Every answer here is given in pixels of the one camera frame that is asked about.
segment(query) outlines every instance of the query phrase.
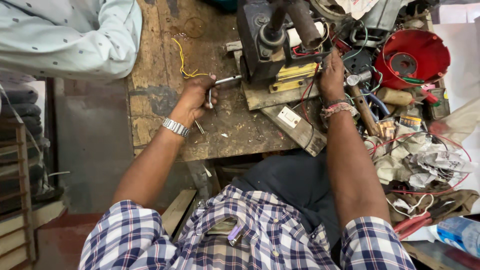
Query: wooden workbench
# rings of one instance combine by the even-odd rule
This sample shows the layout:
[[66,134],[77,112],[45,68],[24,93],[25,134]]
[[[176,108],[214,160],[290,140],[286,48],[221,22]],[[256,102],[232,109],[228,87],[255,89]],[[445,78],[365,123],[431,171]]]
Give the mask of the wooden workbench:
[[[173,110],[185,79],[180,74],[178,45],[185,71],[212,73],[219,79],[238,74],[225,44],[239,40],[234,13],[224,13],[202,0],[137,0],[142,9],[140,50],[128,77],[135,154],[150,142]],[[215,110],[194,125],[178,160],[204,160],[298,147],[261,112],[249,111],[240,84],[224,85]]]

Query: silver wristwatch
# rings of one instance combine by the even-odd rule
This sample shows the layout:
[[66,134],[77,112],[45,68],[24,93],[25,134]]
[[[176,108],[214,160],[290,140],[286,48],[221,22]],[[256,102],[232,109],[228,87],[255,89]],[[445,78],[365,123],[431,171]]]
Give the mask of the silver wristwatch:
[[187,137],[188,133],[190,130],[188,128],[184,127],[182,124],[177,123],[173,121],[172,119],[165,117],[165,119],[162,122],[162,126],[166,127],[167,129],[182,135],[183,137]]

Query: plaid shirt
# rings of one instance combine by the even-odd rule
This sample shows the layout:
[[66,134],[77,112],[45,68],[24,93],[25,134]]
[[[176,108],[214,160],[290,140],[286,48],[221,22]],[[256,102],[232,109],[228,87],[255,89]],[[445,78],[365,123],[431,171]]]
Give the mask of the plaid shirt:
[[[207,235],[234,217],[242,238]],[[358,218],[342,235],[344,269],[415,269],[390,224]],[[337,269],[323,225],[307,234],[299,212],[271,193],[229,185],[199,207],[172,243],[158,212],[132,201],[114,204],[87,237],[79,269]]]

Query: screw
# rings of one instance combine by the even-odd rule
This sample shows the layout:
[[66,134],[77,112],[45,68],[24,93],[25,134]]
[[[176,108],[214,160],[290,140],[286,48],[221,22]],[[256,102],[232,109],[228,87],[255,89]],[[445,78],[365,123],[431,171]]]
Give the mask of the screw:
[[257,22],[261,25],[265,24],[267,22],[267,18],[265,16],[258,16],[257,17]]

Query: hand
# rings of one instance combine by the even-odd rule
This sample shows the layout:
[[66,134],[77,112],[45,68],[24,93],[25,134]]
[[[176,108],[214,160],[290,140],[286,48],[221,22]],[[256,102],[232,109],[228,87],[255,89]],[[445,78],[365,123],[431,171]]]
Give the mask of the hand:
[[[210,109],[208,90],[213,87],[215,81],[215,75],[210,77],[200,75],[189,79],[169,118],[190,128],[193,122],[205,113],[206,109]],[[219,86],[212,88],[212,104],[216,104],[218,89]]]
[[338,51],[335,49],[324,60],[324,70],[320,78],[320,89],[324,102],[345,99],[343,90],[345,68]]

